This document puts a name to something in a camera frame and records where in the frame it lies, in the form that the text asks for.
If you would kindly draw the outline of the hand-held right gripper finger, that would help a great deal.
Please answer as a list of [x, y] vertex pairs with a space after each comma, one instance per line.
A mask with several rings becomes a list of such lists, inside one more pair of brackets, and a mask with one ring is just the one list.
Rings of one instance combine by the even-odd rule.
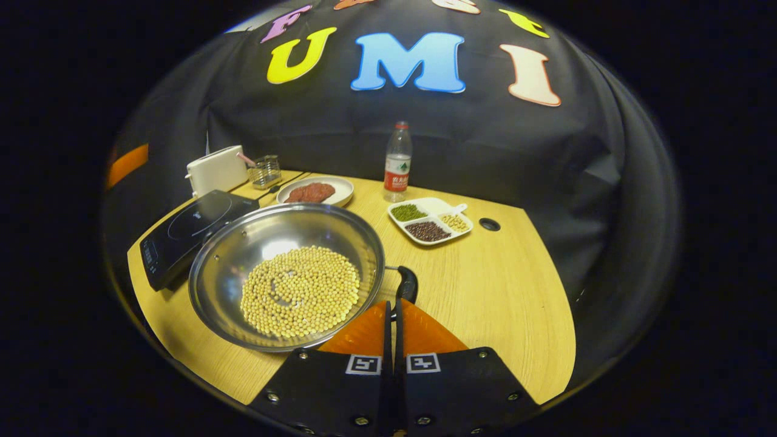
[[371, 321], [368, 348], [294, 349], [249, 409], [302, 435], [378, 436], [381, 396], [392, 376], [391, 310], [383, 302], [359, 316]]
[[491, 347], [408, 352], [411, 307], [396, 301], [396, 425], [406, 435], [497, 436], [540, 412]]

